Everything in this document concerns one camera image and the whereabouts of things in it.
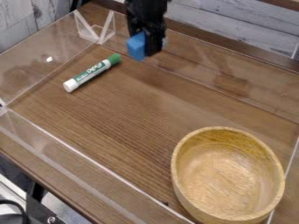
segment marker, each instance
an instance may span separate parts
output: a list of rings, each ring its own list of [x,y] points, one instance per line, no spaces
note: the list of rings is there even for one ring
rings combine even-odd
[[[121,62],[121,55],[118,53],[113,54],[107,59],[101,61],[93,68],[90,68],[85,73],[79,74],[73,79],[63,83],[67,92],[73,92],[82,84],[90,81],[95,76],[102,74],[114,65]]]

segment screw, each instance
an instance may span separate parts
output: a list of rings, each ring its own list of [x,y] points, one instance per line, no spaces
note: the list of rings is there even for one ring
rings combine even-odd
[[[55,223],[55,221],[57,221],[57,218],[55,217],[50,217],[49,223],[53,224],[53,223]]]

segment bowl rim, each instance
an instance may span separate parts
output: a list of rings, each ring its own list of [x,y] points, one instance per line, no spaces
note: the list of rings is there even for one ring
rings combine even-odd
[[[273,161],[275,162],[275,168],[277,168],[277,171],[278,171],[278,176],[281,178],[279,179],[278,191],[277,191],[277,194],[275,194],[275,197],[274,197],[271,203],[266,206],[266,208],[263,210],[261,210],[255,213],[241,215],[241,216],[237,216],[237,217],[229,217],[229,216],[225,216],[225,215],[222,215],[222,216],[215,215],[214,213],[209,213],[207,211],[205,211],[205,209],[202,209],[199,206],[194,205],[194,203],[187,199],[187,197],[183,193],[183,187],[182,187],[179,177],[178,177],[178,172],[177,172],[177,170],[178,170],[178,168],[177,168],[178,154],[179,154],[182,146],[187,142],[187,140],[191,137],[194,137],[195,135],[198,135],[202,132],[209,131],[209,130],[231,130],[231,131],[235,131],[235,132],[246,135],[247,137],[253,138],[254,141],[257,141],[262,145],[266,153],[270,155]],[[275,209],[275,207],[277,207],[277,205],[278,205],[278,203],[279,203],[279,201],[281,201],[281,199],[283,198],[283,195],[285,195],[286,175],[285,175],[283,166],[282,166],[281,161],[277,157],[277,154],[273,152],[271,148],[266,145],[266,143],[259,138],[257,138],[253,134],[247,133],[246,131],[243,131],[241,129],[235,129],[235,128],[231,128],[231,127],[213,126],[213,127],[206,127],[206,128],[197,129],[195,131],[193,131],[175,146],[175,149],[174,149],[174,152],[173,152],[171,172],[173,172],[173,184],[177,184],[181,195],[185,197],[186,201],[189,201],[189,203],[198,210],[205,212],[209,216],[213,216],[213,217],[215,217],[221,220],[225,220],[225,221],[250,221],[250,220],[255,220],[255,219],[261,218],[262,216],[270,214],[271,211]]]

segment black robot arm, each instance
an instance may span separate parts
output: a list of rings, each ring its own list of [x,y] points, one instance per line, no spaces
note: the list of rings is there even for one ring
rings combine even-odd
[[[171,0],[126,0],[130,35],[145,32],[145,54],[151,56],[163,49],[166,38],[165,13]]]

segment wooden bowl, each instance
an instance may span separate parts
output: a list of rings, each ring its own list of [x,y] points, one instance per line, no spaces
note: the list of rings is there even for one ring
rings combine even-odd
[[[286,178],[275,153],[257,137],[238,129],[210,127],[177,145],[173,186],[199,221],[249,224],[275,209]]]

